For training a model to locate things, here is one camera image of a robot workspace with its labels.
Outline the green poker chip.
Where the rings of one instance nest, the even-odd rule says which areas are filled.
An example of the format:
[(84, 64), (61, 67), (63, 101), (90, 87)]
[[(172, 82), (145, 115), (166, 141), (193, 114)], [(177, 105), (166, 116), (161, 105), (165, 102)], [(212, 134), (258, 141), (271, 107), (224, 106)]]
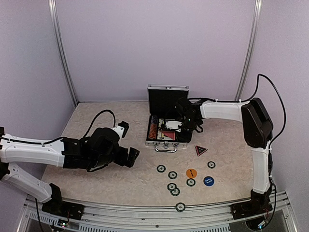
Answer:
[(177, 178), (177, 173), (175, 172), (175, 171), (170, 171), (169, 173), (168, 173), (168, 177), (169, 177), (169, 179), (176, 179)]
[(158, 165), (156, 170), (159, 172), (159, 173), (164, 173), (166, 171), (166, 167), (164, 165)]
[(180, 189), (179, 188), (175, 188), (173, 190), (170, 191), (172, 196), (178, 196), (180, 194)]
[(186, 184), (189, 187), (193, 187), (196, 184), (196, 181), (193, 178), (188, 178), (187, 181), (186, 181)]
[(178, 211), (178, 212), (183, 212), (183, 211), (186, 209), (186, 206), (185, 206), (184, 203), (177, 203), (177, 204), (175, 205), (175, 209), (176, 209), (176, 211)]
[(209, 162), (207, 163), (207, 166), (208, 166), (210, 169), (213, 169), (213, 168), (216, 167), (216, 164), (215, 164), (215, 162), (213, 162), (213, 161), (209, 161)]
[(169, 191), (172, 191), (172, 190), (176, 189), (176, 187), (177, 187), (177, 185), (176, 185), (175, 183), (169, 183), (169, 184), (167, 185), (167, 189), (168, 189)]

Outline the aluminium poker set case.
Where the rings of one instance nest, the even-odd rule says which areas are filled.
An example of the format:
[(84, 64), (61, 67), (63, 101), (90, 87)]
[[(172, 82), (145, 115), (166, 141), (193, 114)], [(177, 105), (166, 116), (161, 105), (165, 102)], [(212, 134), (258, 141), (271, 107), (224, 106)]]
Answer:
[(178, 149), (184, 148), (188, 143), (181, 143), (178, 141), (178, 132), (175, 131), (175, 140), (158, 140), (149, 139), (149, 128), (151, 117), (153, 115), (158, 117), (157, 134), (163, 130), (161, 124), (163, 120), (180, 121), (180, 115), (175, 108), (175, 103), (178, 99), (188, 97), (189, 86), (176, 85), (156, 85), (149, 84), (147, 87), (148, 106), (149, 106), (149, 122), (147, 128), (146, 145), (153, 146), (158, 153), (175, 153)]

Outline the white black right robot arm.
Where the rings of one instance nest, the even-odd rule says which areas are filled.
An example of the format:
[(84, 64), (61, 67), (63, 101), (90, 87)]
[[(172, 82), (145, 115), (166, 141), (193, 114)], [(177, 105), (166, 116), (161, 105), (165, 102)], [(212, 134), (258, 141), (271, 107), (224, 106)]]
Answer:
[(222, 119), (242, 124), (244, 140), (253, 158), (253, 187), (250, 200), (231, 205), (234, 219), (262, 214), (273, 210), (270, 194), (272, 180), (273, 122), (262, 100), (254, 94), (246, 100), (219, 101), (208, 98), (180, 98), (175, 103), (180, 121), (172, 126), (177, 131), (202, 132), (205, 119)]

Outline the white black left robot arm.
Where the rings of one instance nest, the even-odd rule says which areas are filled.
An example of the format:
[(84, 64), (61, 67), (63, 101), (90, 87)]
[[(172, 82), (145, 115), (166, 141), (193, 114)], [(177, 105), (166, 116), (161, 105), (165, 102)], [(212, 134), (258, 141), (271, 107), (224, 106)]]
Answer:
[(91, 135), (85, 133), (80, 139), (58, 137), (48, 141), (19, 138), (5, 133), (4, 127), (1, 127), (0, 180), (33, 196), (57, 215), (62, 215), (68, 205), (62, 200), (60, 188), (35, 178), (17, 163), (84, 169), (88, 173), (99, 171), (110, 163), (131, 168), (140, 152), (121, 146), (128, 129), (129, 124), (122, 121), (114, 123), (111, 128), (96, 128)]

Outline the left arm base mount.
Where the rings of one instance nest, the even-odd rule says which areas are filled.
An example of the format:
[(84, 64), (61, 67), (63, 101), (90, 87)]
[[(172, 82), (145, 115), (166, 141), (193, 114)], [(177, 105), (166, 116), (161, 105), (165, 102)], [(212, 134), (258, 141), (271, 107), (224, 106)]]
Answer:
[(81, 220), (84, 213), (84, 205), (66, 201), (50, 200), (42, 205), (42, 211), (67, 219)]

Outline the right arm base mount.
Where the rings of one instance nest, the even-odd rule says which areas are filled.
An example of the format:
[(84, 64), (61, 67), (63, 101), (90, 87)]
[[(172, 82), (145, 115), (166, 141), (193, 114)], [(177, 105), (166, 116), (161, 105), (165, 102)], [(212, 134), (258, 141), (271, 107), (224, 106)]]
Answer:
[(233, 219), (247, 218), (254, 215), (253, 204), (251, 201), (235, 203), (230, 206)]

